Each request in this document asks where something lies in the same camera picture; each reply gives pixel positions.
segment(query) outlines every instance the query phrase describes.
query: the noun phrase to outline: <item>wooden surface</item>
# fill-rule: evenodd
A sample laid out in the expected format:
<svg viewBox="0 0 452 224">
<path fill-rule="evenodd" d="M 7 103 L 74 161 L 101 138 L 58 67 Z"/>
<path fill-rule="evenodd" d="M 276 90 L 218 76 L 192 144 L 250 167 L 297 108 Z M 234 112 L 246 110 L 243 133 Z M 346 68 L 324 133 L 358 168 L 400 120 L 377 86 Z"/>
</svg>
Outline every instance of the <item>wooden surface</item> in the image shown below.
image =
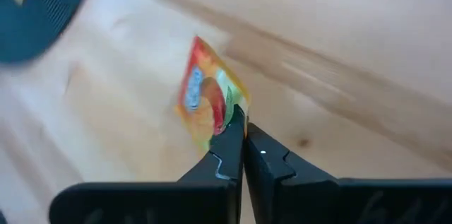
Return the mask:
<svg viewBox="0 0 452 224">
<path fill-rule="evenodd" d="M 0 70 L 4 103 L 0 209 L 11 223 L 46 223 L 50 200 L 71 184 L 171 181 L 196 163 L 200 156 L 172 109 L 195 35 L 222 53 L 249 87 L 252 122 L 332 175 L 451 176 L 450 163 L 433 158 L 448 142 L 439 145 L 432 139 L 431 144 L 416 145 L 422 141 L 414 140 L 413 146 L 406 147 L 398 134 L 392 134 L 421 126 L 424 120 L 418 120 L 418 112 L 426 110 L 428 130 L 446 135 L 446 121 L 435 125 L 442 118 L 450 122 L 446 104 L 396 84 L 381 85 L 372 77 L 360 77 L 348 66 L 339 66 L 337 76 L 329 77 L 337 83 L 330 84 L 326 73 L 316 71 L 339 63 L 308 51 L 303 57 L 311 59 L 291 60 L 287 53 L 287 70 L 275 66 L 272 72 L 265 62 L 257 62 L 275 64 L 270 51 L 263 49 L 286 55 L 284 50 L 295 47 L 187 0 L 86 0 L 68 30 L 41 59 Z M 316 66 L 320 69 L 310 70 Z M 343 90 L 348 80 L 358 87 Z M 364 94 L 382 89 L 391 90 L 388 95 Z M 391 104 L 394 96 L 414 99 L 403 106 L 405 112 L 390 112 L 399 110 Z M 336 108 L 342 103 L 345 111 L 356 110 L 373 99 L 381 106 L 358 114 L 382 108 L 377 117 L 387 116 L 383 127 L 392 128 L 390 133 Z M 403 123 L 401 117 L 414 118 Z M 415 135 L 426 131 L 419 129 Z M 253 222 L 246 190 L 242 222 Z"/>
<path fill-rule="evenodd" d="M 452 170 L 452 0 L 173 0 L 227 55 Z"/>
</svg>

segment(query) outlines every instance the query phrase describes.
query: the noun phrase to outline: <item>colorful snack packet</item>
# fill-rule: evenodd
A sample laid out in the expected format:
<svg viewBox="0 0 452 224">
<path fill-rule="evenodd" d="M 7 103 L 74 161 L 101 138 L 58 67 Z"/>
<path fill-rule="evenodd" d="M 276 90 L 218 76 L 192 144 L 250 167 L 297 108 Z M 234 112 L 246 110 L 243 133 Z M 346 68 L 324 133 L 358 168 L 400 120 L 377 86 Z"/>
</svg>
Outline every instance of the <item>colorful snack packet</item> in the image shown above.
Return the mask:
<svg viewBox="0 0 452 224">
<path fill-rule="evenodd" d="M 234 105 L 247 116 L 249 103 L 242 82 L 206 42 L 195 37 L 176 106 L 193 140 L 208 151 L 212 136 L 230 123 Z"/>
</svg>

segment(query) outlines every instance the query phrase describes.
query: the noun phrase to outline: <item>black round object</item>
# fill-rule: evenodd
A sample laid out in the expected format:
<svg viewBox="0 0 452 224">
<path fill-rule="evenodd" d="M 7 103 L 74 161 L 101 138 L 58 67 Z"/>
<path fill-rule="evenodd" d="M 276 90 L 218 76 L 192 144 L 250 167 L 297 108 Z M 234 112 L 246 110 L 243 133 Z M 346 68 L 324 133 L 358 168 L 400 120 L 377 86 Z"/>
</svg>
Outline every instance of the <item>black round object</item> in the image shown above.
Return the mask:
<svg viewBox="0 0 452 224">
<path fill-rule="evenodd" d="M 82 0 L 0 0 L 0 63 L 30 61 L 68 25 Z"/>
<path fill-rule="evenodd" d="M 7 224 L 5 216 L 3 216 L 3 214 L 0 211 L 0 224 Z"/>
</svg>

